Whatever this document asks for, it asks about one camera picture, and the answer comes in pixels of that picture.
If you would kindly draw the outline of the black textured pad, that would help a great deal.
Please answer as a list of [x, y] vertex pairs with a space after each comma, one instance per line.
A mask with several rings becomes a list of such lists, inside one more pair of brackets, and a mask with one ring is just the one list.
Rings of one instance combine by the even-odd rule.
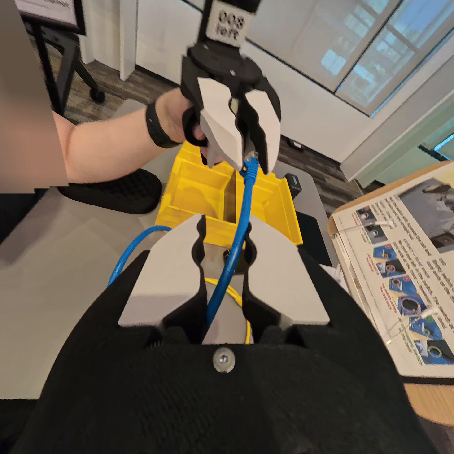
[[65, 197], [90, 206], [142, 215], [160, 202], [162, 183], [151, 172], [139, 169], [119, 179], [102, 183], [71, 183], [57, 187]]

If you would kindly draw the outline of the person's left hand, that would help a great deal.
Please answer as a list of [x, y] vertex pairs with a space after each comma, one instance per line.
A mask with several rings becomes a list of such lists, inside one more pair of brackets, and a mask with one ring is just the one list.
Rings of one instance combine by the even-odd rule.
[[159, 123], [171, 141], [181, 144], [185, 141], [183, 114], [193, 104], [183, 96], [180, 88], [161, 94], [155, 102]]

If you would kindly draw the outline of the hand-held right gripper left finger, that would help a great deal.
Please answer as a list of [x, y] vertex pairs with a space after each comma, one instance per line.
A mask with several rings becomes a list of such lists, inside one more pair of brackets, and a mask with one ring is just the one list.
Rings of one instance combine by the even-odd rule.
[[204, 331], [207, 290], [201, 263], [205, 236], [206, 217], [195, 214], [151, 247], [119, 326]]

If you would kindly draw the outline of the black desk mat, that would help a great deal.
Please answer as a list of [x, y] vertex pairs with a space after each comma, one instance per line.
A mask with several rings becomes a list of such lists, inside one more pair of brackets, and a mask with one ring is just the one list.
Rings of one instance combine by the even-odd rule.
[[332, 267], [326, 245], [316, 218], [296, 211], [303, 243], [298, 246], [319, 264]]

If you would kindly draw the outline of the black wrist band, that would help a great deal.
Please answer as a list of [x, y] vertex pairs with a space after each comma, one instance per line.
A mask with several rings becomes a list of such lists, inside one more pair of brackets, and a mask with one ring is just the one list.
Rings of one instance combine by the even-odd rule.
[[156, 101], [147, 105], [145, 110], [145, 121], [148, 134], [154, 144], [158, 147], [171, 149], [182, 144], [182, 142], [173, 141], [162, 128], [156, 111]]

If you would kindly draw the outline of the black power adapter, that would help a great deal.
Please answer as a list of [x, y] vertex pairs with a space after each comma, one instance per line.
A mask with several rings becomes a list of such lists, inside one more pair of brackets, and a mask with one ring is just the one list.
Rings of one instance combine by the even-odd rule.
[[284, 178], [287, 180], [288, 188], [292, 199], [294, 200], [302, 191], [302, 187], [297, 175], [293, 173], [286, 173]]

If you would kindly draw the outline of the yellow plastic bin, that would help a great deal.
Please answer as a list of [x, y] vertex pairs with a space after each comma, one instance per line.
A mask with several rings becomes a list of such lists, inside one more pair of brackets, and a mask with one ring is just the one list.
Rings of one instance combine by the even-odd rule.
[[[230, 249], [241, 212], [243, 177], [228, 163], [212, 169], [202, 164], [200, 150], [185, 143], [178, 152], [163, 192], [156, 225], [177, 227], [194, 214], [206, 216], [205, 242]], [[251, 214], [286, 236], [303, 243], [293, 199], [285, 178], [258, 169]]]

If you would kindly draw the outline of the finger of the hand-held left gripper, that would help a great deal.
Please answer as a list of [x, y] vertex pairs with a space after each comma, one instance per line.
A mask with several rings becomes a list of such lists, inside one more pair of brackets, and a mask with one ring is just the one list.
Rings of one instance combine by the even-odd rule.
[[221, 160], [240, 171], [244, 163], [243, 137], [230, 108], [231, 90], [212, 78], [198, 77], [197, 82], [203, 105], [199, 123], [207, 139], [207, 165], [213, 168]]
[[244, 157], [255, 157], [264, 174], [270, 174], [277, 162], [281, 123], [268, 94], [251, 90], [243, 101], [245, 130]]

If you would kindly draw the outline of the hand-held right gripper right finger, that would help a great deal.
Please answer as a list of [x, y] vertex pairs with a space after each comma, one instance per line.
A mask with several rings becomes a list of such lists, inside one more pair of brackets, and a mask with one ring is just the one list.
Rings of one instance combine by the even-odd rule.
[[278, 230], [250, 217], [245, 236], [243, 315], [252, 334], [269, 326], [327, 326], [328, 313], [298, 247]]

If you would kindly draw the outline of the printed instruction sheet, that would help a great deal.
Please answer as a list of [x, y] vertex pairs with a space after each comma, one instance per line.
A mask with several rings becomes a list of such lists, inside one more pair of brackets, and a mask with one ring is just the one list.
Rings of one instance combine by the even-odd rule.
[[423, 310], [438, 309], [385, 345], [399, 374], [422, 383], [454, 378], [453, 175], [429, 172], [334, 215], [341, 229], [394, 224], [340, 236], [384, 343]]

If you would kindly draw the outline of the wooden clipboard board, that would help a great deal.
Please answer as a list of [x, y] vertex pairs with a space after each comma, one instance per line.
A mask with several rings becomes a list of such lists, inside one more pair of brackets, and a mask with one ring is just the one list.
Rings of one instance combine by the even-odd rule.
[[[372, 318], [369, 307], [366, 304], [365, 287], [353, 270], [351, 259], [349, 258], [345, 246], [341, 240], [340, 228], [337, 227], [334, 215], [355, 205], [367, 205], [376, 197], [383, 196], [391, 190], [400, 189], [406, 183], [412, 183], [419, 177], [427, 177], [429, 172], [438, 170], [452, 170], [453, 161], [444, 161], [432, 164], [424, 169], [420, 169], [404, 178], [401, 178], [389, 185], [380, 186], [377, 189], [365, 193], [354, 201], [350, 201], [337, 208], [329, 217], [327, 232], [333, 243], [335, 253], [338, 258], [338, 269], [342, 271], [348, 290], [357, 304], [362, 308], [366, 315]], [[453, 427], [454, 425], [454, 386], [448, 379], [436, 381], [431, 379], [430, 383], [422, 383], [416, 378], [402, 377], [406, 393], [414, 411], [424, 419], [434, 423]]]

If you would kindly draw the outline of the person's left forearm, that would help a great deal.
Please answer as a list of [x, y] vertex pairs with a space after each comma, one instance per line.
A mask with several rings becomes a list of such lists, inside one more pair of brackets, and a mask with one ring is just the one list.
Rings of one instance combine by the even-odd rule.
[[74, 125], [53, 112], [69, 183], [101, 183], [124, 177], [165, 150], [150, 138], [145, 110]]

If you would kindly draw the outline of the large window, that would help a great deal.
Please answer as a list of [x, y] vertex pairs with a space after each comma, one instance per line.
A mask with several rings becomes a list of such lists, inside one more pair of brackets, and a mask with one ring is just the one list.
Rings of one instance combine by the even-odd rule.
[[453, 25], [452, 0], [273, 0], [247, 43], [373, 116]]

